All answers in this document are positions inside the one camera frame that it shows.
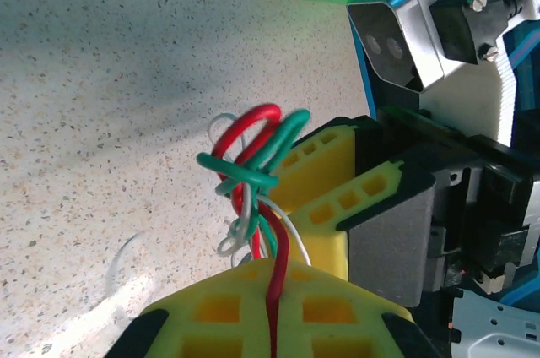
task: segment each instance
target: metal bracket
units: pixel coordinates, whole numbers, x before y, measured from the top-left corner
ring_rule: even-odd
[[[429,11],[435,1],[357,0],[349,4],[348,12],[383,80],[417,90],[420,108],[430,111],[435,121],[510,145],[516,77],[503,36],[490,47],[491,53],[482,55],[485,61],[480,65],[446,58]],[[505,32],[539,19],[540,0],[524,0]]]
[[[463,290],[454,300],[452,358],[534,358],[540,356],[540,314],[526,312]]]

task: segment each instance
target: tangled wires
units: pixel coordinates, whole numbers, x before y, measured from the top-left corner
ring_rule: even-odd
[[[290,221],[283,219],[287,216],[281,209],[277,210],[278,206],[267,198],[267,193],[278,185],[278,178],[271,175],[272,171],[292,148],[298,134],[310,119],[310,113],[307,110],[298,110],[283,120],[281,116],[279,106],[257,106],[233,121],[215,142],[211,154],[201,153],[197,156],[199,165],[218,173],[222,182],[215,188],[215,192],[230,198],[233,209],[239,215],[229,229],[228,238],[233,239],[233,245],[224,250],[222,242],[219,252],[232,255],[239,247],[248,243],[251,245],[253,258],[258,259],[261,257],[262,233],[269,244],[269,252],[275,257],[266,296],[272,357],[276,356],[279,298],[283,291],[289,259],[289,237],[282,220],[287,225]],[[242,134],[249,127],[261,121],[266,121],[261,132],[248,145],[243,145],[243,150],[234,162],[231,162],[226,155],[231,145],[238,138],[242,138]],[[282,220],[273,210],[282,215]],[[289,230],[298,241],[300,237],[292,224]],[[299,245],[307,257],[301,241]]]

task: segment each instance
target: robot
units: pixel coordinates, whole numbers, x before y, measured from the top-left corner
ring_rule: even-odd
[[[539,356],[536,314],[467,290],[499,294],[537,255],[540,163],[510,146],[516,78],[503,36],[539,20],[539,8],[350,3],[371,67],[409,106],[389,96],[377,120],[337,117],[291,141],[272,168],[279,184],[266,194],[311,266],[284,231],[291,245],[277,293],[266,286],[279,255],[242,264],[147,307],[107,358]],[[448,350],[411,315],[441,290],[453,290]]]

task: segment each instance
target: square hole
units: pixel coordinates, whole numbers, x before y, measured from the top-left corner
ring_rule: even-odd
[[[300,269],[295,269],[290,275],[290,277],[294,280],[313,280],[313,277],[311,275]]]
[[[353,306],[343,297],[307,296],[302,308],[307,323],[356,323]]]
[[[315,152],[316,149],[317,149],[317,147],[315,146],[315,143],[310,142],[310,143],[306,144],[306,145],[302,148],[302,151],[304,151],[304,154],[305,154],[305,155],[309,155],[309,154]]]
[[[328,144],[337,137],[338,137],[338,135],[336,133],[326,133],[321,137],[321,142],[323,144]]]
[[[362,182],[362,189],[368,195],[375,196],[386,189],[386,179],[382,175],[373,176],[366,182]]]
[[[349,210],[359,204],[362,198],[355,191],[351,190],[337,198],[337,201],[344,210]]]
[[[205,296],[195,309],[195,321],[207,323],[238,323],[240,321],[240,296]]]
[[[311,341],[313,358],[376,358],[373,343],[366,339],[318,337]]]
[[[242,358],[241,338],[186,336],[178,358]]]
[[[300,161],[300,157],[297,153],[290,154],[283,160],[283,167],[289,168],[290,166],[296,164],[298,161]]]
[[[334,217],[336,213],[329,203],[324,203],[310,212],[310,218],[314,225],[321,225]]]

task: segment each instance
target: green wire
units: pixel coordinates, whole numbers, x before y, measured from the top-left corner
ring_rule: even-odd
[[[252,205],[246,239],[251,238],[257,227],[260,226],[273,256],[276,255],[278,245],[270,225],[259,214],[257,194],[266,195],[270,188],[279,184],[279,179],[276,176],[268,174],[281,163],[293,147],[296,137],[310,120],[310,115],[309,111],[302,109],[285,117],[272,137],[243,165],[232,164],[205,153],[197,156],[197,162],[200,166],[227,176],[227,179],[215,189],[219,196],[228,196],[242,182],[250,185]],[[238,219],[235,220],[234,225],[238,225]]]
[[[232,164],[206,153],[197,155],[197,163],[204,168],[227,176],[228,179],[224,182],[232,181],[233,188],[241,182],[249,183],[252,187],[276,187],[279,183],[276,176],[269,176],[259,171],[247,171],[243,165]],[[232,188],[224,187],[224,182],[216,187],[216,193],[219,196],[224,196],[232,190]]]

